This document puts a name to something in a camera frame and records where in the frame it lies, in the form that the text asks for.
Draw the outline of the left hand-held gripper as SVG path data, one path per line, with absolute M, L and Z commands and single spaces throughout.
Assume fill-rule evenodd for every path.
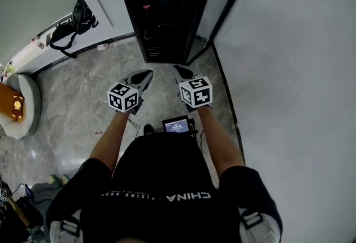
M 108 105 L 116 112 L 137 114 L 144 100 L 141 97 L 152 80 L 152 70 L 131 72 L 107 91 Z

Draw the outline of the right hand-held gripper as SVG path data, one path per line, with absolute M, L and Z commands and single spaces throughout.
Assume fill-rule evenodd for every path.
M 194 79 L 200 72 L 185 65 L 174 65 L 173 74 L 179 83 L 181 100 L 186 105 L 197 109 L 212 104 L 212 84 L 208 77 Z

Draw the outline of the black mini fridge cabinet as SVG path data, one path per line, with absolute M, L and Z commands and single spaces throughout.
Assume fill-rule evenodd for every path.
M 188 65 L 213 43 L 236 0 L 124 0 L 147 63 Z

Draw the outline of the person's right forearm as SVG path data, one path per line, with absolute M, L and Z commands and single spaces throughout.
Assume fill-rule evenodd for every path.
M 208 106 L 199 107 L 197 112 L 205 131 L 206 142 L 218 178 L 234 166 L 245 166 L 240 149 Z

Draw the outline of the person's left forearm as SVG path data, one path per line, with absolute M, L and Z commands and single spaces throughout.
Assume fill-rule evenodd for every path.
M 111 173 L 114 172 L 123 134 L 128 122 L 129 112 L 116 112 L 108 128 L 94 146 L 89 158 L 97 159 L 105 164 Z

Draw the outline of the small blue-screen device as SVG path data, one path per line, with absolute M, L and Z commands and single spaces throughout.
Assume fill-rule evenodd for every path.
M 163 120 L 162 124 L 165 132 L 185 133 L 190 131 L 187 115 Z

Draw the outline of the black backpack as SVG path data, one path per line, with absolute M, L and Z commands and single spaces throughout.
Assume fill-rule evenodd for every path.
M 60 23 L 52 33 L 50 39 L 50 47 L 52 49 L 61 51 L 69 58 L 77 58 L 73 53 L 67 52 L 72 47 L 73 40 L 77 35 L 82 35 L 91 28 L 98 25 L 98 20 L 90 10 L 85 0 L 77 0 L 71 18 L 67 22 Z M 58 46 L 56 42 L 72 35 L 70 41 L 66 46 Z

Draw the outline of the person's black t-shirt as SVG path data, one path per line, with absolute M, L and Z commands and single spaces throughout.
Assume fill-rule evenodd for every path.
M 47 223 L 80 213 L 83 243 L 138 239 L 148 243 L 241 243 L 238 208 L 283 223 L 257 171 L 234 166 L 215 187 L 190 137 L 154 133 L 135 139 L 113 173 L 86 160 L 59 191 Z

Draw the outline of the dark red book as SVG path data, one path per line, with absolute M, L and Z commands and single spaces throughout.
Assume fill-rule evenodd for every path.
M 15 121 L 18 121 L 23 117 L 24 97 L 20 95 L 14 95 L 12 101 L 12 117 Z

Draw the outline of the orange cushion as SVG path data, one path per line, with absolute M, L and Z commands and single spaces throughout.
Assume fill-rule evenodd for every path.
M 0 83 L 0 113 L 6 115 L 13 121 L 15 121 L 12 117 L 12 105 L 13 105 L 12 99 L 14 95 L 23 96 L 20 92 L 13 90 L 9 86 L 5 85 L 4 83 Z M 18 123 L 24 122 L 25 117 L 26 117 L 26 105 L 24 101 L 23 117 L 22 119 L 19 119 L 16 122 Z

